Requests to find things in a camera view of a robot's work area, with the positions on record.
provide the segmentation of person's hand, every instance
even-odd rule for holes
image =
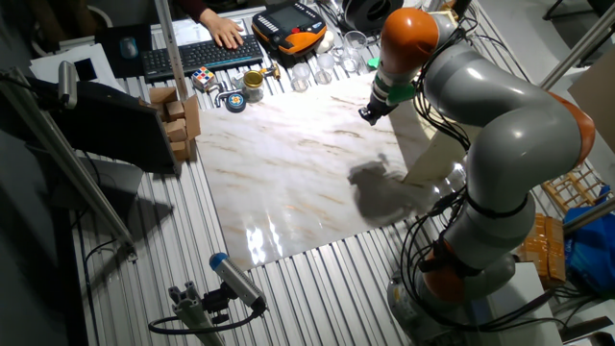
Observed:
[[[239,34],[243,29],[232,20],[221,18],[210,9],[204,10],[199,19],[208,28],[219,46],[224,45],[229,49],[236,49],[237,44],[243,44],[243,38]]]

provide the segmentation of metal slotted table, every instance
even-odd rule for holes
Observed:
[[[475,4],[480,17],[477,34],[502,41],[480,5]],[[263,9],[231,12],[227,17],[242,20],[251,34],[251,18]],[[164,48],[160,25],[152,27],[152,41],[154,49]],[[526,79],[514,57],[502,47],[485,40],[476,40],[475,44],[487,59]],[[264,62],[250,66],[251,69],[271,64],[264,50],[263,54]],[[378,54],[378,45],[362,52],[366,62]],[[312,72],[309,83],[315,87],[315,56],[309,54],[297,62],[307,62]],[[228,82],[238,71],[216,72],[216,77]],[[333,78],[343,80],[353,76],[356,74],[346,73],[337,66]],[[271,95],[291,92],[290,77],[284,69],[279,81],[266,79],[265,92]],[[175,86],[173,80],[148,85],[142,77],[118,82],[131,95],[146,101],[149,101],[149,87]],[[185,82],[191,86],[188,78]],[[193,94],[198,95],[201,109],[213,108],[213,95],[190,87],[188,96]],[[587,163],[582,167],[585,171],[589,168]],[[532,193],[537,212],[563,217],[540,187]],[[87,263],[91,280],[88,289],[83,263],[77,260],[89,344],[199,345],[194,336],[151,334],[147,329],[150,321],[173,315],[167,288],[183,287],[185,282],[193,281],[204,293],[220,285],[219,278],[209,268],[209,257],[227,252],[227,248],[207,177],[198,159],[184,163],[179,178],[144,174],[128,226],[135,238],[137,261],[128,261],[116,244],[106,246]],[[439,230],[442,230],[439,220],[431,221],[422,230],[422,245],[436,238]],[[406,223],[402,222],[249,270],[248,276],[267,297],[269,312],[246,326],[223,332],[226,344],[409,345],[386,303],[386,287],[399,266],[405,234]],[[94,216],[87,214],[73,230],[73,238],[76,253],[87,254],[95,246],[111,240],[111,234]],[[240,302],[231,302],[232,321],[246,318],[249,312]],[[168,325],[168,328],[183,327],[178,322]]]

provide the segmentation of cardboard box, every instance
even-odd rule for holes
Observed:
[[[169,102],[165,106],[170,121],[184,118],[184,105],[180,101]]]
[[[171,149],[177,161],[185,161],[190,159],[190,141],[171,143]]]
[[[166,105],[168,103],[178,101],[179,98],[177,95],[177,91],[174,87],[152,87],[150,89],[150,100],[153,105]],[[189,142],[196,136],[201,134],[201,123],[199,121],[199,102],[196,98],[196,95],[192,95],[192,97],[185,100],[185,102],[183,102],[183,107],[185,132],[187,139],[183,149],[178,146],[177,143],[171,143],[171,149],[173,149],[173,152],[181,153],[179,154],[179,156],[178,154],[175,155],[178,161],[183,161],[190,157],[192,152],[190,151]]]
[[[566,283],[564,231],[559,220],[537,213],[534,227],[517,249],[521,261],[531,261],[545,288]]]
[[[151,109],[156,110],[156,113],[158,114],[158,116],[160,117],[160,120],[162,121],[167,121],[168,120],[168,115],[166,113],[166,107],[163,104],[148,104],[145,105]]]
[[[183,142],[188,139],[187,132],[185,131],[185,119],[178,119],[164,124],[164,130],[172,142]]]

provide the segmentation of black monitor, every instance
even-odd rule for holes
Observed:
[[[58,85],[28,78],[37,90],[58,97]],[[146,172],[178,174],[179,165],[157,111],[110,86],[77,83],[77,106],[50,111],[75,149],[126,161]]]

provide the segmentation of black keyboard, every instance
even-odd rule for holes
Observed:
[[[206,67],[210,71],[245,66],[262,62],[262,52],[254,35],[243,37],[243,45],[237,49],[218,46],[214,41],[204,41],[180,46],[180,58],[184,74]],[[173,78],[171,60],[166,49],[141,52],[145,79],[149,82]]]

